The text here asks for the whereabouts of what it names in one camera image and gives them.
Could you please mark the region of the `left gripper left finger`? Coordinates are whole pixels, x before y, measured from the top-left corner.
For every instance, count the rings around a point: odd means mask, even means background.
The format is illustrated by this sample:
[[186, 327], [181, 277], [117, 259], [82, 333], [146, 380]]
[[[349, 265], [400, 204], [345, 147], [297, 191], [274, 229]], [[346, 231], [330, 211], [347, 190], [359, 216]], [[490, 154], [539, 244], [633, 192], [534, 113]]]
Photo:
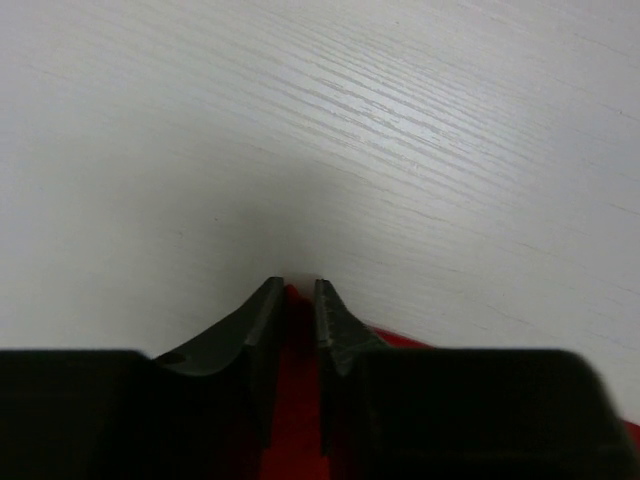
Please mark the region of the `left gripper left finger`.
[[5, 350], [5, 479], [255, 479], [269, 446], [284, 282], [151, 358]]

